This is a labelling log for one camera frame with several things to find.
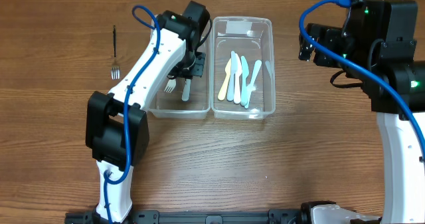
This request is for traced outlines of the black handled metal fork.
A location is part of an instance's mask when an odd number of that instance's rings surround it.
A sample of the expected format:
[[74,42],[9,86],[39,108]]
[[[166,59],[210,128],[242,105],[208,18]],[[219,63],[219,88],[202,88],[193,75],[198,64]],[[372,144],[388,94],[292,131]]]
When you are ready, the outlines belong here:
[[113,26],[113,52],[114,52],[114,61],[112,63],[112,67],[111,67],[111,77],[112,80],[119,80],[120,79],[120,66],[117,62],[116,59],[116,54],[117,54],[117,44],[116,44],[116,39],[117,39],[117,33],[116,33],[116,26]]

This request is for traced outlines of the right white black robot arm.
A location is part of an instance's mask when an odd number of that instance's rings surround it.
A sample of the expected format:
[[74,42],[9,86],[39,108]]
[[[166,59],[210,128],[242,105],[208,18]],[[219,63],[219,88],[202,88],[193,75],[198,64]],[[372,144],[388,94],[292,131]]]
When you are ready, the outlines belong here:
[[331,0],[343,26],[299,20],[299,59],[336,68],[370,99],[384,153],[384,211],[361,217],[334,203],[305,203],[302,223],[424,222],[424,62],[414,60],[415,0]]

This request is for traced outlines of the white plastic fork long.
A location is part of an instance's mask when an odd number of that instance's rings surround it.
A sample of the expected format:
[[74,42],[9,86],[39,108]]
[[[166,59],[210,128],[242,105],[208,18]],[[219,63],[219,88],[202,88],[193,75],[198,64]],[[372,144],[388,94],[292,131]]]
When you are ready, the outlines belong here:
[[175,79],[169,79],[166,86],[165,86],[164,92],[172,93],[172,91],[174,91],[176,85],[177,85],[177,81]]

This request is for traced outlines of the pale blue plastic knife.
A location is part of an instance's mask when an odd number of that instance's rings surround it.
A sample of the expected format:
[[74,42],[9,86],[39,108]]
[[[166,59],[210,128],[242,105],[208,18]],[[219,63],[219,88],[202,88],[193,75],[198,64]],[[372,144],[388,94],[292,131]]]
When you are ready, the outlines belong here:
[[237,60],[236,60],[236,53],[234,51],[231,52],[231,67],[230,67],[230,79],[228,84],[228,90],[227,90],[227,100],[233,101],[234,100],[234,83],[235,83],[235,74],[238,70],[237,67]]

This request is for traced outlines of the light blue plastic knife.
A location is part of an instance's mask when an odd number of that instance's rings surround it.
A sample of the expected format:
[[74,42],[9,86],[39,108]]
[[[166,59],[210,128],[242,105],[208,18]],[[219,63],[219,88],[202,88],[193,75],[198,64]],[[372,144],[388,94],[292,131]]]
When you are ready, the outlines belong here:
[[256,88],[254,87],[254,84],[255,84],[256,78],[257,78],[257,76],[258,76],[258,73],[260,72],[260,68],[261,68],[261,66],[262,66],[262,61],[261,61],[261,60],[257,60],[257,61],[254,63],[254,68],[253,68],[253,72],[252,72],[252,76],[251,76],[250,84],[247,86],[247,90],[248,90],[248,99],[247,99],[247,103],[246,103],[246,105],[244,106],[244,107],[245,107],[245,109],[247,109],[247,108],[249,107],[251,94],[252,94],[252,92],[256,89]]

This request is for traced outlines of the white plastic fork short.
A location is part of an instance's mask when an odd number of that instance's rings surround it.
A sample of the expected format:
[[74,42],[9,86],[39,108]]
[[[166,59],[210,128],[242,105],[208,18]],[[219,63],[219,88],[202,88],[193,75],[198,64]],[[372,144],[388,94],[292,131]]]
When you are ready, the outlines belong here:
[[190,97],[190,89],[191,89],[191,79],[186,79],[183,87],[181,100],[183,102],[187,102]]

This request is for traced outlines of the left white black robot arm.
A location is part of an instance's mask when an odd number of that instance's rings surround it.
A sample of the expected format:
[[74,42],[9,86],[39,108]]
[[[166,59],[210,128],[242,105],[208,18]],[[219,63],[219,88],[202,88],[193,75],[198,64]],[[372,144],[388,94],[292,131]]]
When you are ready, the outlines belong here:
[[186,9],[153,15],[151,40],[127,76],[108,93],[95,91],[88,100],[86,145],[100,171],[100,200],[93,223],[125,223],[132,209],[133,168],[149,143],[146,110],[164,78],[203,75],[204,29],[209,12]]

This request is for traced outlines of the white plastic knife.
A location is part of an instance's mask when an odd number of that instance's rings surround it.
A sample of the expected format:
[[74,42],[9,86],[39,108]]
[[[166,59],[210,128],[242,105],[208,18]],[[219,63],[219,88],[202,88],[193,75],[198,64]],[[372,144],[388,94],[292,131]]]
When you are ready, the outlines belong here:
[[240,57],[236,54],[236,73],[235,73],[235,84],[234,84],[234,103],[240,104],[241,102],[241,91],[240,91],[240,76],[242,75],[242,64]]

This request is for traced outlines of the mint green plastic knife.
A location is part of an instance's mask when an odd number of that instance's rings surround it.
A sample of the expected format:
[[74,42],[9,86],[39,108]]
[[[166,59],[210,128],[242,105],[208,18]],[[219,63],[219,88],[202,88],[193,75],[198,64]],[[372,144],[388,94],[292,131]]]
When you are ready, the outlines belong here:
[[249,75],[249,68],[248,68],[248,62],[245,58],[245,56],[240,57],[241,64],[242,64],[242,88],[241,88],[241,102],[240,104],[242,106],[245,106],[248,101],[248,88],[247,88],[247,81]]

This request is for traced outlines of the yellow plastic knife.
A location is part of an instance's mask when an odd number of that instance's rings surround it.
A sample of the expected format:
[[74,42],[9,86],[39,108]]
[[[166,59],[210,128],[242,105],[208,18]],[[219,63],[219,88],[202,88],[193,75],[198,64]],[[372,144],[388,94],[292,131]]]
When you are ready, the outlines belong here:
[[232,61],[231,61],[231,59],[229,59],[226,66],[225,66],[225,69],[224,69],[226,76],[224,78],[224,81],[222,83],[222,86],[221,86],[221,88],[218,92],[218,96],[217,96],[218,100],[220,100],[220,101],[223,101],[226,98],[226,92],[227,92],[227,89],[228,89],[228,83],[229,83],[229,79],[230,79],[231,64],[232,64]]

